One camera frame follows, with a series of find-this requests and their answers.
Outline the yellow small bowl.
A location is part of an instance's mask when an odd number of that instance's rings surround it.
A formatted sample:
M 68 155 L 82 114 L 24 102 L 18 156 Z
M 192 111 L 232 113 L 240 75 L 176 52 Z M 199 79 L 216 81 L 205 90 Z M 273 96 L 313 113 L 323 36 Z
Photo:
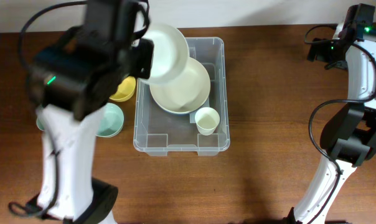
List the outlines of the yellow small bowl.
M 116 102 L 127 101 L 133 96 L 135 89 L 136 89 L 135 77 L 127 77 L 118 86 L 116 93 L 110 96 L 110 99 Z

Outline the white small bowl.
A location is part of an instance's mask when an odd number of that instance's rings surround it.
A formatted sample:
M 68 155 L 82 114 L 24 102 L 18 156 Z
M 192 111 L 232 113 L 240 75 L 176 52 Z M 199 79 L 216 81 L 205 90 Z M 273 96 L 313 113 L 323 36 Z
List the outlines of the white small bowl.
M 143 82 L 163 85 L 175 80 L 185 69 L 189 58 L 184 35 L 168 24 L 152 23 L 143 38 L 154 44 L 150 77 Z

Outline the cream bowl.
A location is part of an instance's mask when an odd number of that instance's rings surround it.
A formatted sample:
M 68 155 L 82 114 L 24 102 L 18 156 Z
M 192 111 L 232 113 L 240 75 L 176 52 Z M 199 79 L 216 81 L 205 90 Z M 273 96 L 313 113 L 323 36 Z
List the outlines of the cream bowl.
M 163 110 L 187 114 L 206 102 L 210 94 L 210 77 L 200 62 L 189 57 L 181 76 L 167 85 L 150 85 L 150 91 Z
M 151 85 L 153 100 L 160 108 L 171 111 L 192 111 L 202 106 L 210 94 L 210 85 Z

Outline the mint green small bowl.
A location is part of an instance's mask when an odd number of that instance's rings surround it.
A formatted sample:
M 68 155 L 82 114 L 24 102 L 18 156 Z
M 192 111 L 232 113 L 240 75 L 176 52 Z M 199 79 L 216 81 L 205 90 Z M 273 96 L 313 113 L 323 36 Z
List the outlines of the mint green small bowl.
M 107 103 L 96 135 L 101 138 L 112 138 L 123 129 L 124 121 L 125 116 L 122 109 L 116 104 Z

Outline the cream cup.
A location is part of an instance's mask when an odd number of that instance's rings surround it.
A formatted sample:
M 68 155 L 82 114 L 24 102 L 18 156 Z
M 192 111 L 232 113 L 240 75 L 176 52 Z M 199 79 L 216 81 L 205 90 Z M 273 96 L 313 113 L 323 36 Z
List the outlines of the cream cup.
M 200 134 L 211 135 L 220 122 L 220 115 L 211 107 L 199 109 L 195 114 L 195 123 Z

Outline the mint green cup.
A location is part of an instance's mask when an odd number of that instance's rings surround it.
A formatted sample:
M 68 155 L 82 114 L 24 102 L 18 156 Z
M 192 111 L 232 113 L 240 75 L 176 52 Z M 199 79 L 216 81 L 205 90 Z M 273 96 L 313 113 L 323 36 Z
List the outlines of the mint green cup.
M 45 128 L 44 128 L 44 126 L 43 126 L 43 124 L 41 123 L 41 121 L 40 121 L 39 118 L 36 119 L 36 125 L 37 125 L 37 127 L 38 127 L 39 130 L 41 130 L 41 131 L 44 131 L 44 130 L 45 130 Z

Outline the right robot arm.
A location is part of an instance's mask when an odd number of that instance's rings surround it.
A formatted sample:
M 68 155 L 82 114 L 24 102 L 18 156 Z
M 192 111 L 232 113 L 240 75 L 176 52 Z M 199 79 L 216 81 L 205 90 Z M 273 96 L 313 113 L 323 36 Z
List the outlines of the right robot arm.
M 327 213 L 341 187 L 355 170 L 376 154 L 376 28 L 375 6 L 352 5 L 331 39 L 304 40 L 311 47 L 309 61 L 323 61 L 325 69 L 339 68 L 349 75 L 348 97 L 325 125 L 320 141 L 311 142 L 321 160 L 309 188 L 284 223 L 325 223 Z

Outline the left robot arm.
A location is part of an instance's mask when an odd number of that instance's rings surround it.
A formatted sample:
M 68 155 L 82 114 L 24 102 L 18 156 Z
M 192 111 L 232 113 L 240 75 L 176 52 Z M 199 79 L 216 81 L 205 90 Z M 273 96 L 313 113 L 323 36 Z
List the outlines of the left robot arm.
M 26 90 L 44 127 L 43 183 L 17 217 L 63 223 L 114 223 L 118 188 L 92 176 L 96 134 L 108 99 L 127 77 L 147 79 L 154 44 L 145 39 L 147 1 L 84 1 L 82 25 L 41 50 L 27 70 Z

